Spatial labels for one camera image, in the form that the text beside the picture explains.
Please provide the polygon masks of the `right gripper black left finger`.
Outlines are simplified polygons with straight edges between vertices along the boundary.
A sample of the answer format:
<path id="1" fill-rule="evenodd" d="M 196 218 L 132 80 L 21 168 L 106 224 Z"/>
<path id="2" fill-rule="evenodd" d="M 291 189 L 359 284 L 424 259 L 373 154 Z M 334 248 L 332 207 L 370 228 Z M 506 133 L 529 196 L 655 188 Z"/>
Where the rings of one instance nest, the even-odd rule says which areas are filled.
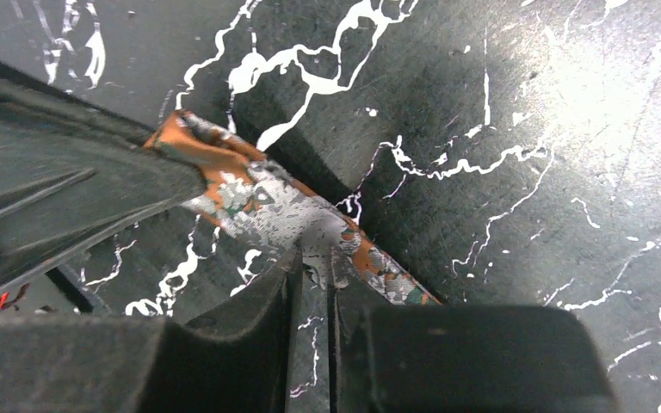
<path id="1" fill-rule="evenodd" d="M 291 249 L 185 324 L 0 316 L 0 412 L 283 412 L 301 279 Z"/>

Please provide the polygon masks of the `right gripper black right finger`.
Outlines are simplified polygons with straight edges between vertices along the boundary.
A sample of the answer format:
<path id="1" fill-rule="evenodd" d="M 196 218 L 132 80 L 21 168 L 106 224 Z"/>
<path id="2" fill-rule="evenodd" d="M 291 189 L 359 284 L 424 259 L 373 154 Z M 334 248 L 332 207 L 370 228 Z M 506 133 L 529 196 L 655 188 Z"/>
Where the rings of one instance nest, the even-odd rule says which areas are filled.
<path id="1" fill-rule="evenodd" d="M 334 412 L 614 412 L 588 330 L 535 305 L 391 305 L 328 278 Z"/>

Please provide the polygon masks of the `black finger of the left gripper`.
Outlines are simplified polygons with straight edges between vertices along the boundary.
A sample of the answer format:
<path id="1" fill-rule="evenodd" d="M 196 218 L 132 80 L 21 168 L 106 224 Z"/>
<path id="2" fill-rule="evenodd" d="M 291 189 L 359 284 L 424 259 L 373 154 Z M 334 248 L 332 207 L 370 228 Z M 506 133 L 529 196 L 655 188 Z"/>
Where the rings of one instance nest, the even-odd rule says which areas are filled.
<path id="1" fill-rule="evenodd" d="M 0 294 L 204 188 L 196 168 L 56 107 L 0 78 Z"/>

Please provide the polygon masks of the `orange grey patterned tie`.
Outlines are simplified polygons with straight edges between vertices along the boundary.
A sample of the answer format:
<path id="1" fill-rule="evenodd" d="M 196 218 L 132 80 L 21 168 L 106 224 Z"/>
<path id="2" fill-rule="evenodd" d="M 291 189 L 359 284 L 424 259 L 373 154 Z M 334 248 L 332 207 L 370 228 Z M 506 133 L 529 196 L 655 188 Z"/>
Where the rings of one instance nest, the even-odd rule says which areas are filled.
<path id="1" fill-rule="evenodd" d="M 144 147 L 200 171 L 206 189 L 184 207 L 268 255 L 299 245 L 306 274 L 319 287 L 338 253 L 342 269 L 392 304 L 439 304 L 350 217 L 224 127 L 180 109 Z"/>

